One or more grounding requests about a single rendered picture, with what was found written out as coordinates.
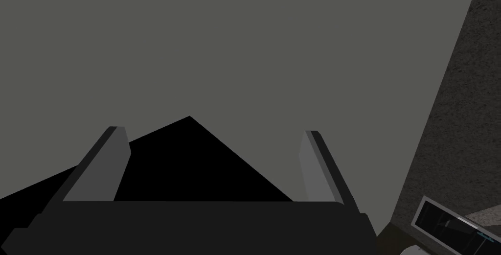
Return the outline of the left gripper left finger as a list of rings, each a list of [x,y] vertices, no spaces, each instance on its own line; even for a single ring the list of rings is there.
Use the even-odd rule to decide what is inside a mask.
[[[51,197],[43,212],[62,202],[112,201],[130,156],[125,127],[108,127]]]

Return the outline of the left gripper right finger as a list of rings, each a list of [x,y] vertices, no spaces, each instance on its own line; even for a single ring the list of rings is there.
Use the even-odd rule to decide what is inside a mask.
[[[357,203],[319,131],[305,131],[299,163],[308,201],[336,202],[359,213]]]

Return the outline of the black window with pale frame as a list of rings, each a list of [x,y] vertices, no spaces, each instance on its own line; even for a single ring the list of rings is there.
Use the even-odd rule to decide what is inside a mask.
[[[411,226],[455,255],[501,255],[501,238],[424,196]]]

